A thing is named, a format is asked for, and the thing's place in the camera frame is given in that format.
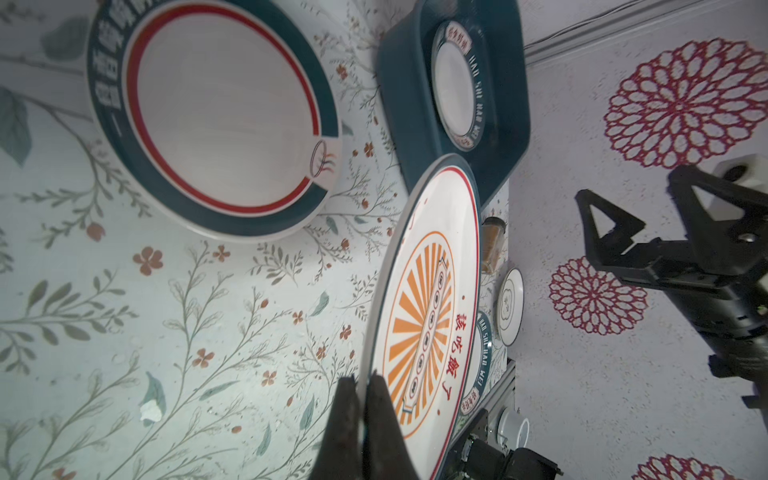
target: black hole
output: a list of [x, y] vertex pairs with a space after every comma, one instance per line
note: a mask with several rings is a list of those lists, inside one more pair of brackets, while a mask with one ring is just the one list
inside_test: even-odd
[[726, 170], [725, 174], [723, 174], [723, 180], [735, 182], [736, 180], [739, 180], [741, 177], [743, 177], [747, 170], [749, 170], [749, 167], [745, 164], [731, 167]]

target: brown flower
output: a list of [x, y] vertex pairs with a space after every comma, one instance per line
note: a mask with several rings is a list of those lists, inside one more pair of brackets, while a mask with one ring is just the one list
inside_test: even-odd
[[200, 366], [201, 369], [204, 369], [208, 366], [208, 360], [211, 360], [214, 357], [214, 353], [208, 353], [206, 355], [205, 349], [199, 349], [197, 351], [197, 358], [192, 360], [192, 366]]
[[163, 262], [160, 261], [161, 258], [163, 258], [163, 252], [152, 247], [144, 247], [141, 250], [141, 255], [138, 253], [134, 255], [134, 262], [141, 265], [139, 267], [140, 272], [150, 276], [153, 269], [163, 268]]
[[339, 66], [336, 67], [336, 73], [339, 74], [339, 78], [342, 80], [346, 80], [348, 77], [348, 74], [346, 73], [346, 67], [344, 65], [339, 64]]
[[56, 478], [56, 480], [72, 480], [75, 475], [77, 475], [77, 472], [69, 472], [68, 474], [64, 474], [65, 470], [63, 468], [57, 468], [53, 471], [53, 478]]
[[219, 251], [214, 252], [214, 258], [219, 259], [220, 262], [225, 261], [225, 259], [230, 255], [229, 252], [224, 251], [224, 245], [219, 245]]
[[261, 386], [267, 386], [272, 385], [275, 383], [275, 377], [277, 376], [277, 371], [270, 373], [269, 370], [264, 372], [264, 380], [261, 381]]
[[88, 235], [94, 242], [98, 242], [107, 232], [104, 231], [99, 223], [91, 223], [88, 228], [85, 229], [85, 234]]

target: red flower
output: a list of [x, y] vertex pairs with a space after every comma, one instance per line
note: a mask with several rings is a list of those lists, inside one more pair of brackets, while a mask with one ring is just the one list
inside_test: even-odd
[[695, 458], [679, 458], [667, 455], [663, 458], [650, 457], [647, 462], [637, 466], [637, 473], [632, 480], [668, 480], [685, 478], [685, 480], [736, 480], [721, 467], [707, 465]]
[[229, 255], [229, 252], [224, 251], [224, 245], [219, 245], [219, 251], [214, 252], [214, 258], [219, 259], [220, 262], [223, 262]]
[[605, 134], [644, 167], [698, 164], [768, 117], [766, 55], [744, 41], [690, 41], [637, 67], [611, 97]]
[[339, 66], [336, 67], [336, 73], [339, 74], [339, 78], [342, 80], [346, 80], [348, 77], [348, 74], [346, 73], [346, 67], [344, 65], [339, 64]]
[[77, 475], [77, 472], [69, 472], [67, 475], [64, 474], [65, 470], [63, 468], [57, 468], [53, 471], [53, 478], [56, 478], [56, 480], [72, 480], [75, 475]]
[[277, 371], [270, 373], [270, 371], [267, 370], [266, 372], [264, 372], [264, 375], [263, 375], [264, 380], [261, 381], [261, 386], [272, 385], [273, 383], [275, 383], [276, 376], [277, 376]]
[[200, 366], [201, 369], [204, 369], [208, 366], [208, 360], [211, 360], [214, 357], [214, 353], [211, 352], [209, 354], [205, 354], [205, 349], [199, 349], [197, 351], [197, 358], [192, 360], [192, 366]]
[[91, 223], [88, 228], [85, 229], [85, 234], [88, 235], [94, 242], [98, 242], [107, 232], [104, 231], [99, 223]]
[[153, 269], [163, 268], [163, 262], [160, 261], [161, 258], [163, 258], [163, 252], [152, 247], [144, 247], [141, 250], [141, 255], [138, 253], [134, 255], [134, 262], [141, 265], [139, 267], [140, 272], [150, 276]]
[[645, 290], [622, 285], [613, 273], [596, 271], [587, 257], [560, 265], [552, 275], [549, 292], [563, 320], [600, 335], [634, 328], [648, 307]]

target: gray speckled surface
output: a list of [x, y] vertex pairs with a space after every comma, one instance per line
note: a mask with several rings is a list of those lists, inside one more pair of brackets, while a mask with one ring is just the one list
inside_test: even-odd
[[[605, 135], [604, 116], [620, 84], [640, 64], [690, 41], [746, 40], [764, 55], [767, 19], [764, 0], [732, 2], [528, 73], [533, 136], [511, 176], [509, 202], [509, 259], [523, 272], [526, 292], [521, 333], [511, 348], [516, 402], [531, 420], [529, 447], [573, 478], [729, 478], [723, 471], [744, 480], [768, 478], [768, 434], [760, 415], [740, 401], [751, 385], [709, 374], [710, 350], [664, 294], [649, 291], [642, 319], [607, 335], [574, 328], [550, 298], [558, 266], [584, 255], [574, 201], [582, 188], [644, 220], [637, 241], [684, 233], [666, 193], [669, 170], [626, 161]], [[700, 167], [768, 153], [768, 121], [761, 122], [750, 138]], [[666, 455], [722, 470], [672, 461], [678, 477], [650, 458]]]

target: plate with teal rim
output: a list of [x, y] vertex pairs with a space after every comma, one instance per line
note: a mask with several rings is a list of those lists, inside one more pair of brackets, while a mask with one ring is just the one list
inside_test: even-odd
[[285, 237], [339, 176], [341, 120], [323, 67], [272, 2], [107, 0], [86, 75], [125, 170], [198, 233]]
[[491, 370], [491, 354], [493, 353], [493, 333], [491, 321], [485, 313], [478, 310], [478, 318], [475, 322], [475, 341], [472, 343], [472, 355], [469, 357], [469, 372], [467, 378], [472, 387], [462, 397], [462, 415], [470, 415], [475, 411], [485, 384], [488, 383], [488, 373]]
[[[479, 224], [469, 165], [457, 154], [440, 157], [409, 196], [374, 291], [360, 372], [386, 381], [420, 478], [439, 477], [467, 381]], [[363, 408], [367, 383], [358, 384]]]
[[448, 138], [461, 151], [475, 148], [485, 129], [482, 56], [464, 25], [449, 20], [432, 46], [432, 95]]

